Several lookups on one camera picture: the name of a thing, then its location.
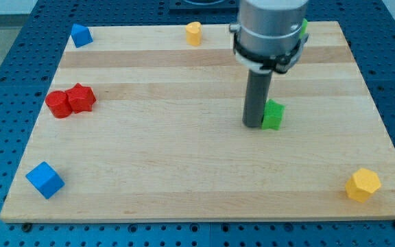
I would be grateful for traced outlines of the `green block behind arm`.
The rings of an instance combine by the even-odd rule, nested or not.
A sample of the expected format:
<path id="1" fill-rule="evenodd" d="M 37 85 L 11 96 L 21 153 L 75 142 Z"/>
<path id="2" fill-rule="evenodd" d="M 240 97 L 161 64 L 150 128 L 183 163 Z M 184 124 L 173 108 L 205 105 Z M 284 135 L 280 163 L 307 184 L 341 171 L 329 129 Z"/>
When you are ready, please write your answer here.
<path id="1" fill-rule="evenodd" d="M 306 29 L 307 29 L 307 25 L 308 25 L 308 20 L 303 19 L 301 30 L 300 30 L 300 35 L 299 35 L 300 38 L 302 38 L 304 36 Z"/>

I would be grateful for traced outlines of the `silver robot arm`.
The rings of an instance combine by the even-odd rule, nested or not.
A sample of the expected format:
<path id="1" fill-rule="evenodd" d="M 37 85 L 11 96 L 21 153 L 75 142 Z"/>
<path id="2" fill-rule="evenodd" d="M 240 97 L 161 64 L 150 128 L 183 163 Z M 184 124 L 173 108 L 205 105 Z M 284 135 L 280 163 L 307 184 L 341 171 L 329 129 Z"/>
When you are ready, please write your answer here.
<path id="1" fill-rule="evenodd" d="M 308 0 L 240 0 L 237 22 L 229 25 L 233 53 L 249 70 L 286 73 L 300 59 L 309 35 Z"/>

